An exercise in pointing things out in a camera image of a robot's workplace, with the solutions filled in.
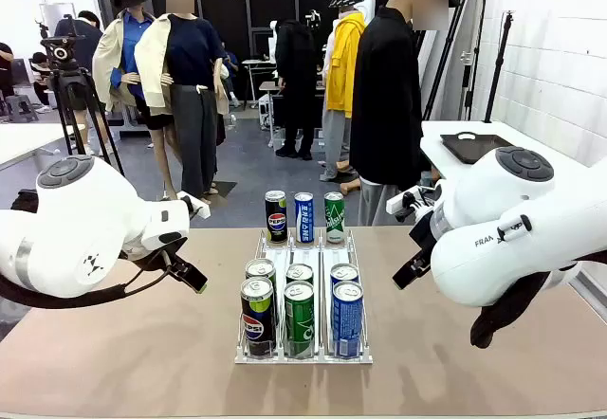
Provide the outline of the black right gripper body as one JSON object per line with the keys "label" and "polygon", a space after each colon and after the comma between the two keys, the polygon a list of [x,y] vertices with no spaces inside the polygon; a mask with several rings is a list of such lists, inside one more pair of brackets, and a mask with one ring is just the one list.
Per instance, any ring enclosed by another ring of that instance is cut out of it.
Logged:
{"label": "black right gripper body", "polygon": [[419,246],[419,251],[412,258],[413,268],[427,268],[430,264],[432,250],[435,246],[435,238],[431,228],[432,215],[433,211],[429,210],[410,231],[410,237]]}

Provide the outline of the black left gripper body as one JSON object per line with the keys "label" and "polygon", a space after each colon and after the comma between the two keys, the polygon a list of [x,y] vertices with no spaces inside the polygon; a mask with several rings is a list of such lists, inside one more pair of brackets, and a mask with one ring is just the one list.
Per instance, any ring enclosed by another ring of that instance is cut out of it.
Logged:
{"label": "black left gripper body", "polygon": [[187,237],[183,237],[154,250],[124,246],[121,250],[121,258],[144,271],[187,272],[190,264],[178,255],[179,249],[185,245],[187,240]]}

